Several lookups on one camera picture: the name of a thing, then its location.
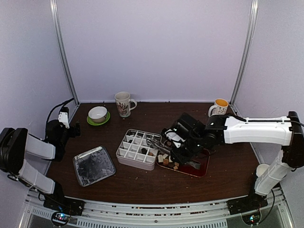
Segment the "white wall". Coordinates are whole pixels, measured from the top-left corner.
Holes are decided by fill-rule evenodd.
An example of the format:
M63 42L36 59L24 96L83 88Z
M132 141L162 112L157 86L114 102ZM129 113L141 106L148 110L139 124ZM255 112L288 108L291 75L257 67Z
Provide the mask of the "white wall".
M1 0L0 31L0 131L25 127L43 137L51 108L71 98L49 0ZM30 162L46 168L41 160ZM0 191L0 227L16 227L28 190L0 171Z
M250 0L58 1L79 100L229 99L250 9Z
M297 111L304 122L304 2L260 1L256 31L236 105L242 116L276 117ZM279 146L257 144L266 163ZM303 227L304 168L282 182L296 227Z

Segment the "wooden tabletop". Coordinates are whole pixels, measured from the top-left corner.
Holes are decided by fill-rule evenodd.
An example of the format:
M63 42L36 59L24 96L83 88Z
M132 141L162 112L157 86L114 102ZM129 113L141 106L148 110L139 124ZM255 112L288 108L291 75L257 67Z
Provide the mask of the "wooden tabletop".
M104 105L111 113L108 123L90 126L89 110ZM52 162L48 177L58 181L66 196L115 203L167 204L203 202L247 195L258 161L249 143L215 147L207 175L195 178L155 166L141 170L118 162L115 152L128 129L160 133L183 112L206 123L211 103L138 103L128 118L118 115L116 104L81 104L72 124L81 124L81 136L70 138L62 162ZM97 146L106 147L116 174L88 187L78 184L72 159Z

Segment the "white organizer box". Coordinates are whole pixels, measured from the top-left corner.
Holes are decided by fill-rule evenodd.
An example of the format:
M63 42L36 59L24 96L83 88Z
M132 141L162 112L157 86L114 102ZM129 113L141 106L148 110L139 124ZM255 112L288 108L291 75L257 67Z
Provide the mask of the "white organizer box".
M147 144L147 139L152 137L159 141L162 140L159 134L128 130L116 152L119 163L144 170L153 170L158 150L149 147ZM142 148L147 150L147 154L142 154Z

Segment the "mug handle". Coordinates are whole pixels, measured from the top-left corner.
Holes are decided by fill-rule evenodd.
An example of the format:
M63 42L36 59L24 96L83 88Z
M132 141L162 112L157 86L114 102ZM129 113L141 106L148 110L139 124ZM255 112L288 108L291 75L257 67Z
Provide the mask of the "mug handle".
M136 108L137 106L137 101L135 101L134 99L130 99L130 102L133 102L135 104L135 106L133 108L130 108L130 111L133 110L134 108Z
M217 107L216 104L210 107L210 109L209 109L209 111L208 111L208 116L209 116L209 117L211 116L212 110L215 109L216 107Z

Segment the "red tray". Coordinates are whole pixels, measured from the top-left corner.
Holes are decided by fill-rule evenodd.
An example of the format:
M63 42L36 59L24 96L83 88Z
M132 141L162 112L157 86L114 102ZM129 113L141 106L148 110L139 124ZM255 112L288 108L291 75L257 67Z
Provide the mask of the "red tray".
M199 153L196 157L194 157L192 160L200 162L199 170L193 168L190 165L179 165L179 169L175 170L173 168L163 165L162 162L158 163L158 160L156 160L156 164L165 169L172 170L175 172L181 172L194 177L204 177L207 174L207 169L210 160L210 152L206 149L203 149L203 151Z

